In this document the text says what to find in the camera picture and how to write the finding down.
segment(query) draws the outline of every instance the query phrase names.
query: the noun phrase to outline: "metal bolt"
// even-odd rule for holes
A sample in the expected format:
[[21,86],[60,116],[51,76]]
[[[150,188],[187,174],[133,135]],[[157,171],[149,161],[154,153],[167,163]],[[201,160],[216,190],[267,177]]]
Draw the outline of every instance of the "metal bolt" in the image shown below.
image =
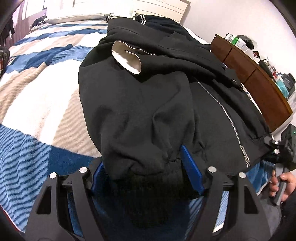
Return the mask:
[[86,173],[87,172],[87,167],[82,167],[79,169],[80,173]]
[[51,179],[56,178],[56,176],[57,176],[57,173],[56,173],[56,172],[52,172],[52,173],[49,175],[49,177],[50,177]]
[[246,175],[244,172],[240,172],[240,173],[239,173],[239,177],[240,177],[240,178],[246,178],[246,176],[247,176],[247,175]]
[[215,167],[208,167],[209,172],[214,173],[217,171],[217,168]]

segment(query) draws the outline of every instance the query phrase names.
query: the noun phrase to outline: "striped blanket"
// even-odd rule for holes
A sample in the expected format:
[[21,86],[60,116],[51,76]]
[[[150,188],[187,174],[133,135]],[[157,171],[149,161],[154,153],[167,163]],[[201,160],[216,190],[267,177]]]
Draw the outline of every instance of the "striped blanket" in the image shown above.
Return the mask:
[[[0,205],[22,232],[51,172],[72,173],[101,155],[86,129],[78,68],[106,33],[107,23],[101,20],[47,24],[10,48],[9,65],[0,80]],[[257,192],[266,184],[271,170],[269,165],[260,163],[247,173]],[[227,201],[228,192],[224,192],[215,230],[223,226]],[[183,210],[189,210],[190,218],[176,216],[172,225],[184,229],[176,229],[178,235],[172,231],[170,240],[186,237],[201,202],[195,199],[185,204]],[[106,222],[112,220],[112,211],[108,216],[101,210]],[[71,220],[75,233],[81,234],[75,228],[73,215]],[[161,238],[167,230],[147,233],[160,234]],[[142,240],[142,236],[139,233],[135,240]]]

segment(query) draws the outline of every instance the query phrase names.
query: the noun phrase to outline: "zipper pull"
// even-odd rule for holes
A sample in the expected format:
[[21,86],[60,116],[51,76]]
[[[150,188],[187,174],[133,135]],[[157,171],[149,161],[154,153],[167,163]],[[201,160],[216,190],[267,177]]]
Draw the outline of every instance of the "zipper pull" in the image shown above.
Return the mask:
[[241,146],[241,150],[242,150],[242,153],[243,153],[243,155],[244,155],[244,160],[245,160],[245,162],[246,162],[246,164],[247,164],[247,168],[248,168],[248,167],[251,166],[251,165],[250,165],[250,159],[249,159],[249,157],[248,157],[248,155],[247,155],[247,153],[246,153],[246,150],[244,149],[243,146]]

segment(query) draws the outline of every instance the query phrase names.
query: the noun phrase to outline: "wooden dresser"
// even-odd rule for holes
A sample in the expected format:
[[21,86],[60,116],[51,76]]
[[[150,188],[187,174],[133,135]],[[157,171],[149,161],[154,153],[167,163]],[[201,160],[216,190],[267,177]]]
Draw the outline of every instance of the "wooden dresser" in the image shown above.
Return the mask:
[[239,48],[216,35],[212,52],[227,67],[235,69],[238,78],[252,95],[271,131],[275,131],[291,115],[292,110],[267,73]]

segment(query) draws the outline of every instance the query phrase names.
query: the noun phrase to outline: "human hand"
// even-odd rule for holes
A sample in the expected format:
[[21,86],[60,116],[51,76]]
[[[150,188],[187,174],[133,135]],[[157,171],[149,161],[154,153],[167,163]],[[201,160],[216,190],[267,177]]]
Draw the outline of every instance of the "human hand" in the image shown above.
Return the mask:
[[[274,197],[276,195],[276,192],[279,190],[279,188],[276,186],[279,182],[276,178],[276,172],[272,172],[272,177],[270,179],[271,183],[269,184],[269,195],[271,197]],[[287,200],[287,198],[291,195],[292,192],[294,192],[296,188],[296,177],[291,172],[286,172],[280,175],[281,180],[287,182],[286,190],[281,198],[281,201],[284,202]]]

